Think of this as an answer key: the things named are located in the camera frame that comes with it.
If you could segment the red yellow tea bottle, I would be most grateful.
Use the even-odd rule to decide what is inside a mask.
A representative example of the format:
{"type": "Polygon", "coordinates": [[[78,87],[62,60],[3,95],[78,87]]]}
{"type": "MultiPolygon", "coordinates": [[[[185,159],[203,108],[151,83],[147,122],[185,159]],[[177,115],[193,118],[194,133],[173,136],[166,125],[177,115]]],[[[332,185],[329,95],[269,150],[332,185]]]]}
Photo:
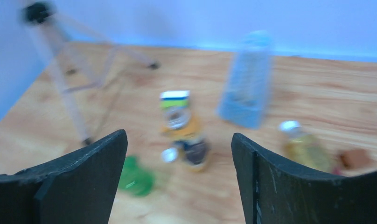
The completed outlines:
{"type": "Polygon", "coordinates": [[[287,137],[283,145],[290,160],[322,172],[341,175],[337,161],[331,157],[311,133],[306,132],[295,120],[283,121],[279,130],[287,137]]]}

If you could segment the coloured toy brick stack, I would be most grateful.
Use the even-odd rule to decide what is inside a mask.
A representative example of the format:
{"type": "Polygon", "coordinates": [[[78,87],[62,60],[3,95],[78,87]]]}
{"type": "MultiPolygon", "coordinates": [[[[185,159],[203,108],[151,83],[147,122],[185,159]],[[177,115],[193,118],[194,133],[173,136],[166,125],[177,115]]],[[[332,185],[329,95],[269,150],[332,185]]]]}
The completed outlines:
{"type": "Polygon", "coordinates": [[[190,99],[189,90],[165,91],[160,94],[161,109],[169,107],[188,107],[190,99]]]}

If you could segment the pink music stand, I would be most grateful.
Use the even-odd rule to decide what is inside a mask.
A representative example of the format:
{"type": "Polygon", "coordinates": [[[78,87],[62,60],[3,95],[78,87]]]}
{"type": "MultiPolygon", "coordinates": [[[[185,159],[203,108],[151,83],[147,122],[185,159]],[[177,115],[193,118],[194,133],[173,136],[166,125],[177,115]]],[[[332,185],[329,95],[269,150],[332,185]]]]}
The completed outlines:
{"type": "Polygon", "coordinates": [[[81,138],[82,144],[84,146],[92,144],[93,139],[87,131],[85,122],[74,100],[73,93],[90,88],[101,88],[113,64],[114,58],[119,52],[123,52],[152,70],[159,68],[160,64],[145,54],[113,42],[75,19],[56,12],[56,10],[52,8],[52,5],[44,0],[20,0],[18,4],[22,20],[26,25],[26,30],[39,56],[48,67],[48,75],[54,81],[63,99],[66,109],[73,121],[73,125],[81,138]],[[101,74],[97,75],[73,46],[69,35],[61,27],[63,23],[111,47],[101,74]],[[65,80],[66,75],[74,74],[78,71],[87,77],[89,83],[69,87],[65,80]]]}

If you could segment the white bottle cap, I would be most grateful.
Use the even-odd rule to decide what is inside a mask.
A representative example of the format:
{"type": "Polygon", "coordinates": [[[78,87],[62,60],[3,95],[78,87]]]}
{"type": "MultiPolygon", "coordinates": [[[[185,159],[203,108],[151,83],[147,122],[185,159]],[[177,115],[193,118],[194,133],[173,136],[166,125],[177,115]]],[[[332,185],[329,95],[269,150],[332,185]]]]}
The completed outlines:
{"type": "Polygon", "coordinates": [[[179,150],[175,147],[168,148],[161,153],[161,159],[165,163],[172,163],[179,157],[179,150]]]}

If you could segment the yellow blue milk tea bottle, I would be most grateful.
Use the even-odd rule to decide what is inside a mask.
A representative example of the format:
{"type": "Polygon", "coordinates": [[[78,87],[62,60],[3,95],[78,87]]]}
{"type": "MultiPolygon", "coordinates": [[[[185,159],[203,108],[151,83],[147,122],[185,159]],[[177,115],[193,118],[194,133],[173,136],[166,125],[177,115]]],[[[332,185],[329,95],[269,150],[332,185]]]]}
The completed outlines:
{"type": "Polygon", "coordinates": [[[169,138],[183,164],[193,171],[205,169],[210,154],[199,117],[188,107],[172,106],[163,109],[165,123],[161,133],[169,138]]]}

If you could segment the brown small block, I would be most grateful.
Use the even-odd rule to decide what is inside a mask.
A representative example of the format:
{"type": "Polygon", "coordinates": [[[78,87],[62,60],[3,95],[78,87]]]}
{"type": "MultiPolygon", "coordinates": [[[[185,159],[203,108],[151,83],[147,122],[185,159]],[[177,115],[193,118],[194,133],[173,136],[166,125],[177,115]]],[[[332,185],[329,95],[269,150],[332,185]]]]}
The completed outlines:
{"type": "Polygon", "coordinates": [[[348,170],[365,168],[373,163],[368,152],[360,148],[340,151],[338,159],[342,166],[348,170]]]}

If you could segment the clear blue detergent bottle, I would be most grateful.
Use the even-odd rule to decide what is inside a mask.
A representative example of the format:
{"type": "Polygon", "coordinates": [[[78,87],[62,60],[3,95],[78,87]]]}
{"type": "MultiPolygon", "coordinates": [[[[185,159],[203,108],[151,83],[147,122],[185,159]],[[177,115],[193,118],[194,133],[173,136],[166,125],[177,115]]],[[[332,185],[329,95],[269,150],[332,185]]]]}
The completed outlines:
{"type": "Polygon", "coordinates": [[[272,40],[264,30],[247,34],[233,57],[218,105],[218,116],[237,126],[258,129],[270,98],[272,40]]]}

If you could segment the green plastic bottle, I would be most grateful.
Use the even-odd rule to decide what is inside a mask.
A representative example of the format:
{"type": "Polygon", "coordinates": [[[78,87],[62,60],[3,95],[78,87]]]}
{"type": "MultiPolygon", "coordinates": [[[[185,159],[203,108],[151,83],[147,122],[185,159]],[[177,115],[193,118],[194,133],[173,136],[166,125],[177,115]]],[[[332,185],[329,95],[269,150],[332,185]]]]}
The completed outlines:
{"type": "Polygon", "coordinates": [[[136,155],[125,158],[118,189],[132,196],[147,196],[154,188],[154,173],[139,163],[136,155]]]}

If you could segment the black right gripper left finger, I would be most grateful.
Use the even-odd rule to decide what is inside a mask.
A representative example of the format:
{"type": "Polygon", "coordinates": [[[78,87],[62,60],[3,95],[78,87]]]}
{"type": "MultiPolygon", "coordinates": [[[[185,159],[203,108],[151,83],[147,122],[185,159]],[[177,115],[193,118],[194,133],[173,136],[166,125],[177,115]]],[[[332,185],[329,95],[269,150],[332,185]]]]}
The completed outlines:
{"type": "Polygon", "coordinates": [[[13,175],[0,175],[0,224],[106,224],[127,151],[125,130],[13,175]]]}

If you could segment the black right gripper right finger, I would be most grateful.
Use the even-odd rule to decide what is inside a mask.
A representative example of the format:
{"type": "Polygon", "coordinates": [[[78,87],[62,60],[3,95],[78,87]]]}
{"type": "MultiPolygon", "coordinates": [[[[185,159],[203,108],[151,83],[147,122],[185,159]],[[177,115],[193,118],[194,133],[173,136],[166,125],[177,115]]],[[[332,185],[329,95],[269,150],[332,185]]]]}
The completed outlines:
{"type": "Polygon", "coordinates": [[[248,224],[377,224],[377,171],[308,168],[235,133],[231,150],[248,224]]]}

